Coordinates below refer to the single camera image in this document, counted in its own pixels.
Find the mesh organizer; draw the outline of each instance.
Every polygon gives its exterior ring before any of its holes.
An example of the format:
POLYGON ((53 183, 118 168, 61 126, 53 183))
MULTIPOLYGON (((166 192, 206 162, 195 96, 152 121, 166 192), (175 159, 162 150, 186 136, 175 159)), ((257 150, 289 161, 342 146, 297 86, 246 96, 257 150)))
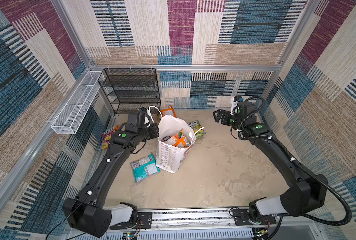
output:
POLYGON ((66 105, 58 114, 51 128, 57 134, 75 134, 99 90, 99 71, 89 71, 81 80, 66 105))
MULTIPOLYGON (((129 113, 150 105, 161 107, 154 68, 106 68, 98 83, 117 113, 129 113)), ((157 113, 157 110, 152 108, 151 112, 157 113)))

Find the black mesh shelf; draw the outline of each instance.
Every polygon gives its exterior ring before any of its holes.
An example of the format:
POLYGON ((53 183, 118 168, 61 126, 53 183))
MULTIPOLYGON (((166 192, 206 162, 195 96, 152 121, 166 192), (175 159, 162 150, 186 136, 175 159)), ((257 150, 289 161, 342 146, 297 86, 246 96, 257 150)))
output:
POLYGON ((98 81, 112 108, 117 113, 128 113, 141 107, 161 107, 159 86, 154 68, 107 68, 98 81))

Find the stained surface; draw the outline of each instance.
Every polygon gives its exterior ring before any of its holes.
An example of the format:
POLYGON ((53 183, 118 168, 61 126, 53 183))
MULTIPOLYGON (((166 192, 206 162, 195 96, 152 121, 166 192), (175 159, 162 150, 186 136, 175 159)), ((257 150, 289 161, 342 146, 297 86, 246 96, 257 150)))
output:
MULTIPOLYGON (((135 183, 130 162, 150 152, 147 142, 123 164, 107 195, 105 206, 129 202, 138 208, 248 205, 252 200, 282 194, 288 188, 268 158, 250 142, 230 136, 230 128, 214 121, 211 110, 177 110, 186 122, 199 120, 207 132, 195 142, 180 169, 151 175, 135 183)), ((127 114, 121 114, 118 123, 127 114)))

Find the shopping bag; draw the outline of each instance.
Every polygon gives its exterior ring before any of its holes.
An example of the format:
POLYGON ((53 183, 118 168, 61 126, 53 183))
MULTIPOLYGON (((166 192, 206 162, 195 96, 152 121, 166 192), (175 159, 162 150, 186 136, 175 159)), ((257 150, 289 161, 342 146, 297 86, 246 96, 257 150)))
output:
POLYGON ((171 115, 163 116, 159 122, 158 128, 159 138, 156 151, 156 165, 163 170, 175 173, 195 143, 195 132, 185 121, 179 118, 174 118, 171 115), (174 147, 161 141, 166 136, 174 136, 181 129, 183 129, 183 135, 190 142, 188 148, 174 147))

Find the white wire basket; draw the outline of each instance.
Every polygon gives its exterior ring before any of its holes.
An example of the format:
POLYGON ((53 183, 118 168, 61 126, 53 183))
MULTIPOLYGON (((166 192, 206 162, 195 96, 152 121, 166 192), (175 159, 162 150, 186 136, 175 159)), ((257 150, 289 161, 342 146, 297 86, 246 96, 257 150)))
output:
POLYGON ((56 134, 75 134, 85 118, 100 86, 98 79, 103 78, 99 71, 89 71, 62 108, 51 128, 56 134))

